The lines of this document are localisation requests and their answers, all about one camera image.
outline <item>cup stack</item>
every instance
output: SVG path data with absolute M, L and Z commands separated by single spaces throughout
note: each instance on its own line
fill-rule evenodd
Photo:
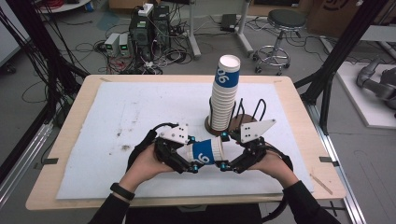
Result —
M 209 114 L 208 125 L 215 131 L 228 128 L 238 90 L 239 69 L 241 62 L 233 55 L 223 55 L 219 59 L 219 66 L 213 82 L 212 113 Z

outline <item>blue and white cup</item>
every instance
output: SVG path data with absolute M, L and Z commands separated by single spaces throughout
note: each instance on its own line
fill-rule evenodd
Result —
M 221 56 L 215 76 L 216 89 L 222 92 L 235 91 L 238 86 L 240 67 L 241 61 L 238 57 L 233 55 Z
M 233 55 L 219 59 L 210 98 L 212 114 L 208 120 L 213 130 L 223 131 L 228 127 L 238 89 L 240 65 L 240 60 Z
M 198 161 L 205 165 L 223 161 L 223 146 L 220 137 L 211 138 L 186 146 L 187 161 Z

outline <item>human hand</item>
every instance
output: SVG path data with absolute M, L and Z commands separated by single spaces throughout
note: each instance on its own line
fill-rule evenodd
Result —
M 270 150 L 267 150 L 266 155 L 261 161 L 250 166 L 248 169 L 260 170 L 272 178 L 277 179 L 284 189 L 299 181 L 294 172 L 282 161 L 279 155 Z
M 137 187 L 150 180 L 157 174 L 172 172 L 173 169 L 157 160 L 154 152 L 154 144 L 143 150 L 120 181 L 120 186 L 134 192 Z

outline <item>blue label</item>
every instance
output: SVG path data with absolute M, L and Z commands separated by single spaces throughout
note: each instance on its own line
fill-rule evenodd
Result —
M 218 67 L 215 76 L 216 83 L 224 88 L 232 88 L 238 84 L 239 70 L 233 73 L 228 73 Z
M 195 160 L 200 161 L 204 164 L 215 163 L 215 158 L 213 157 L 211 140 L 206 140 L 204 142 L 198 142 L 192 145 L 192 155 Z

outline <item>stool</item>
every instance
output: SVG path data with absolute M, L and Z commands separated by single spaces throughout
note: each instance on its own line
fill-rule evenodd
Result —
M 290 56 L 280 47 L 283 34 L 286 32 L 297 32 L 305 26 L 305 16 L 288 9 L 275 9 L 268 14 L 268 23 L 280 30 L 274 46 L 264 46 L 256 50 L 253 54 L 253 61 L 256 62 L 256 73 L 260 73 L 262 63 L 278 66 L 277 76 L 282 75 L 282 67 L 289 68 Z

